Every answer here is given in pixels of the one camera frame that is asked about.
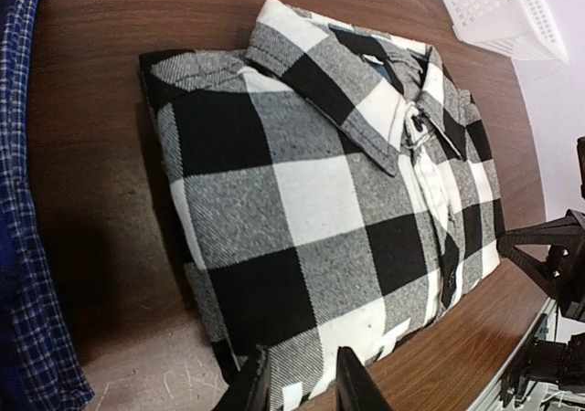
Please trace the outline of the black white checkered shirt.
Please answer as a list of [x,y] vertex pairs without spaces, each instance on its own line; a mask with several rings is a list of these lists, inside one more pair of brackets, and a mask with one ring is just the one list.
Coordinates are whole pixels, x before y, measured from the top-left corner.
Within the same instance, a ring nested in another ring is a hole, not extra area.
[[266,348],[270,407],[372,364],[500,264],[480,112],[430,44],[266,0],[242,50],[139,69],[221,372]]

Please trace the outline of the white plastic basket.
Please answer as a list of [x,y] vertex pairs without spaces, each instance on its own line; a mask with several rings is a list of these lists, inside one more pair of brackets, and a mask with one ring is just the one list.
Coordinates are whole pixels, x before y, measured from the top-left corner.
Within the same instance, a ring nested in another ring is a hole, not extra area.
[[569,55],[545,0],[442,0],[457,38],[469,45],[524,61]]

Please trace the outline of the blue plaid shirt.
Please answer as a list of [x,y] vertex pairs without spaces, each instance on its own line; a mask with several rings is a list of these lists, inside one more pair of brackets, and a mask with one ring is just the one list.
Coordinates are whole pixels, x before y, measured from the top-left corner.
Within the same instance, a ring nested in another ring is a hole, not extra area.
[[27,89],[39,0],[1,0],[1,407],[81,410],[93,392],[64,321],[28,181]]

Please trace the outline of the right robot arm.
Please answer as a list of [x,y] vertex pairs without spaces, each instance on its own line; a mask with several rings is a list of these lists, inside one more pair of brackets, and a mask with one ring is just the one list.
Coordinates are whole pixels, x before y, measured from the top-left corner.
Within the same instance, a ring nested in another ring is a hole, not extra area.
[[[568,210],[562,218],[505,232],[498,252],[517,265],[557,303],[562,317],[584,322],[584,214]],[[537,323],[506,367],[500,389],[504,406],[530,395],[539,383],[556,385],[562,392],[584,392],[584,334],[567,343],[545,339],[548,316]]]

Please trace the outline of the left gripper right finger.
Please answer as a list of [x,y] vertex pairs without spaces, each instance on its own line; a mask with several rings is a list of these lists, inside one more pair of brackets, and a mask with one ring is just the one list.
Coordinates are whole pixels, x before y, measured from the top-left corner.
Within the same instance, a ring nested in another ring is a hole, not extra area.
[[336,409],[339,411],[392,411],[354,351],[340,347],[336,357]]

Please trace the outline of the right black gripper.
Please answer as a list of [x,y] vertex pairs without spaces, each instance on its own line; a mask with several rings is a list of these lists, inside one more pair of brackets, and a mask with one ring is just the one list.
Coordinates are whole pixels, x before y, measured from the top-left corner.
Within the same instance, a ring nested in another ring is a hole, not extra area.
[[552,300],[563,317],[584,321],[584,214],[505,232],[497,239],[501,256],[516,264]]

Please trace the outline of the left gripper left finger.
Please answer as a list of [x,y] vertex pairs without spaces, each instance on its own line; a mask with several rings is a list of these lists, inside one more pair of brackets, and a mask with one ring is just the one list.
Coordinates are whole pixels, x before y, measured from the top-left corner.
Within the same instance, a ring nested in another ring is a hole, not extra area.
[[270,409],[270,358],[257,347],[218,402],[218,411],[266,411]]

